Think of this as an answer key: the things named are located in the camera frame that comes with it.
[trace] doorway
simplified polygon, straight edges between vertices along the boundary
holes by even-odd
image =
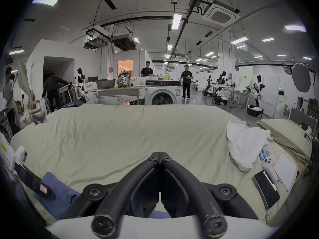
[[[133,60],[120,60],[117,64],[117,76],[123,70],[128,71],[130,78],[133,77]]]

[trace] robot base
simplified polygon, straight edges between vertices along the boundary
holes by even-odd
[[[249,105],[247,107],[247,113],[254,117],[262,117],[264,110],[261,107],[256,107],[254,105]]]
[[[206,90],[206,91],[203,91],[202,94],[203,94],[204,96],[211,96],[211,97],[213,96],[213,92],[207,91],[207,90]]]
[[[213,99],[213,103],[214,104],[217,104],[217,105],[224,105],[224,106],[226,106],[227,105],[227,103],[228,103],[228,98],[226,98],[226,97],[212,97],[212,99]]]

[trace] black pants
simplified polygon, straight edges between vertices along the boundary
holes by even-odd
[[[59,91],[58,90],[50,90],[48,92],[48,99],[50,101],[50,111],[54,112],[54,105],[53,105],[53,99],[55,99],[56,106],[58,109],[61,109],[61,103],[60,103],[60,97],[59,97]]]
[[[183,83],[183,97],[185,98],[185,90],[187,89],[187,97],[190,98],[189,90],[190,90],[190,84]]]
[[[16,125],[16,120],[14,116],[14,108],[12,108],[9,112],[7,112],[7,117],[8,117],[9,124],[11,126],[12,134],[15,135],[21,129]]]

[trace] white controller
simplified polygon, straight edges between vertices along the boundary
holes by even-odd
[[[265,157],[265,159],[262,161],[261,166],[268,174],[271,181],[275,184],[278,181],[277,173],[274,169],[276,158],[272,155]]]

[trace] bed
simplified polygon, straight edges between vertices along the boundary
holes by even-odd
[[[298,178],[304,173],[312,152],[312,142],[304,138],[305,130],[300,125],[304,122],[316,127],[316,121],[308,115],[292,108],[288,120],[264,119],[257,122],[263,129],[269,129],[274,141],[285,149],[295,160],[298,167]]]
[[[28,125],[12,138],[11,146],[14,150],[25,147],[25,165],[36,175],[42,178],[51,172],[78,192],[91,183],[117,182],[152,152],[164,151],[202,182],[232,184],[265,221],[265,207],[252,182],[253,175],[262,170],[261,161],[258,157],[249,172],[238,169],[228,152],[229,120],[246,125],[215,106],[83,104],[55,111],[43,124]],[[266,149],[277,160],[284,154],[295,163],[274,142]],[[34,193],[24,188],[40,215],[48,224],[54,223]],[[280,200],[269,210],[271,217],[290,192],[281,184],[277,189]],[[161,203],[155,210],[165,211]]]

